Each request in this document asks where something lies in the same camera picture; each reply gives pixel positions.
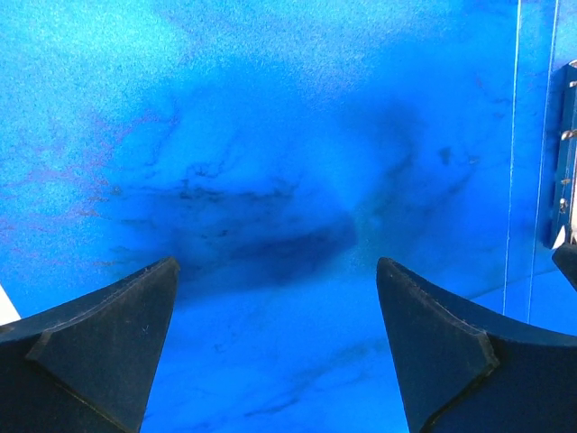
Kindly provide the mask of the blue clip file folder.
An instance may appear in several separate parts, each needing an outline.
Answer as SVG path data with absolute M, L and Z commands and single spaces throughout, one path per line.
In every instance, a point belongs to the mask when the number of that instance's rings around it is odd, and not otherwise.
M 165 256 L 145 432 L 404 432 L 392 258 L 576 330 L 550 248 L 573 1 L 4 1 L 1 284 Z

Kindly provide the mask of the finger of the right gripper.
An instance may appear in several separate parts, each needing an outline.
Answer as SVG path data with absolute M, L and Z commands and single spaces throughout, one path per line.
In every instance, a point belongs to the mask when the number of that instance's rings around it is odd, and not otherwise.
M 564 243 L 555 249 L 553 262 L 574 289 L 577 289 L 577 246 Z

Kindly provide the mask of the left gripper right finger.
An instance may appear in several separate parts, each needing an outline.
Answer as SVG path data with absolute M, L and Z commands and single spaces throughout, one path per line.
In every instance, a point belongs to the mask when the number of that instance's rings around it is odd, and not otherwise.
M 444 290 L 389 259 L 380 308 L 412 432 L 574 432 L 576 338 Z

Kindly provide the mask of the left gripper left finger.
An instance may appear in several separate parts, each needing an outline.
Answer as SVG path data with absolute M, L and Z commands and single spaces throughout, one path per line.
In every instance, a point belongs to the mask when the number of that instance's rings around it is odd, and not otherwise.
M 3 432 L 138 432 L 169 329 L 179 264 L 1 326 Z

